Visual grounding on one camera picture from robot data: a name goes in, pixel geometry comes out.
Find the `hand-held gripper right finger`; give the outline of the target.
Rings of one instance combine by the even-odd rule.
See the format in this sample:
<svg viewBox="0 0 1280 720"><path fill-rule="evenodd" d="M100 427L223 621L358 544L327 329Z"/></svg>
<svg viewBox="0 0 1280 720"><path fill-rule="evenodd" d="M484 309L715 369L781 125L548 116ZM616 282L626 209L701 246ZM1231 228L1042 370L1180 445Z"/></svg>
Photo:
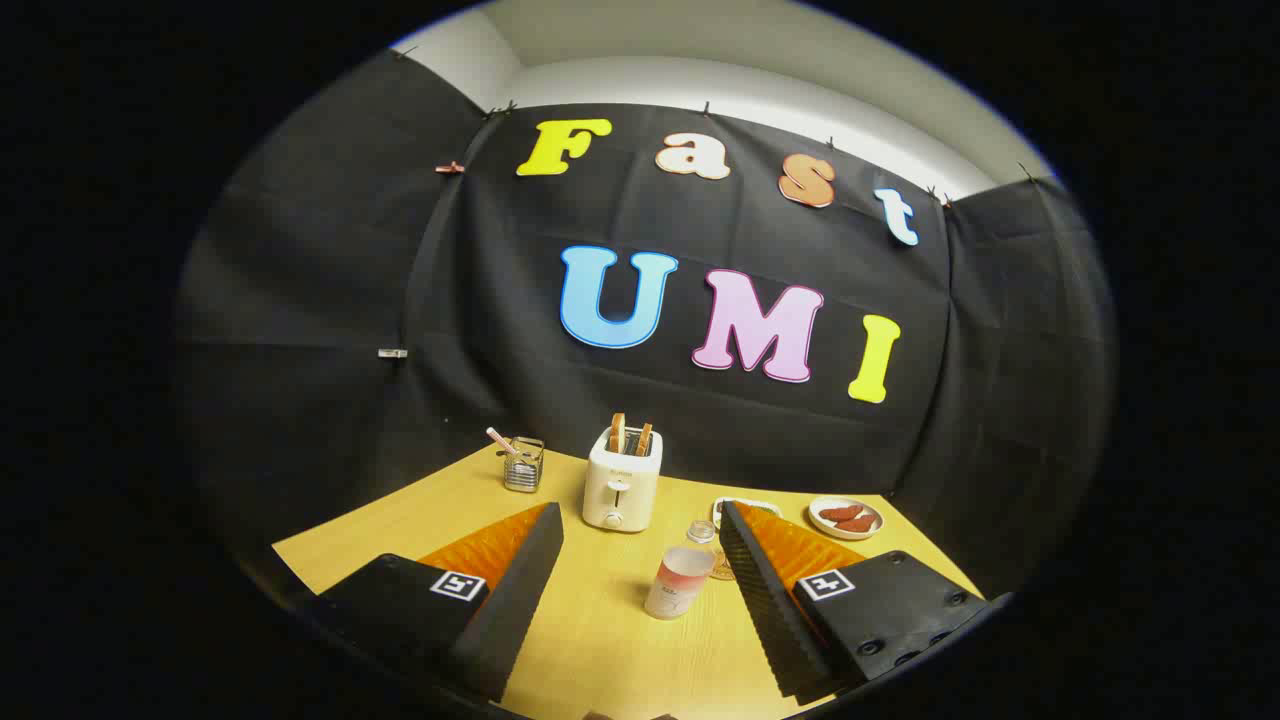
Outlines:
<svg viewBox="0 0 1280 720"><path fill-rule="evenodd" d="M910 553L873 557L727 500L721 543L780 692L876 685L983 624L991 605Z"/></svg>

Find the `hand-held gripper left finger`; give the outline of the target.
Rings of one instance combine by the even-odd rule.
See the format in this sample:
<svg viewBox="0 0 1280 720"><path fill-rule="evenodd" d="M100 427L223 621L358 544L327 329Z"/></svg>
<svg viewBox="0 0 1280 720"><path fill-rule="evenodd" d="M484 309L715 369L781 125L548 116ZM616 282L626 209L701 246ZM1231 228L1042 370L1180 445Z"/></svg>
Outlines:
<svg viewBox="0 0 1280 720"><path fill-rule="evenodd" d="M408 692L499 702L563 539L561 506L539 503L420 559L379 553L294 609Z"/></svg>

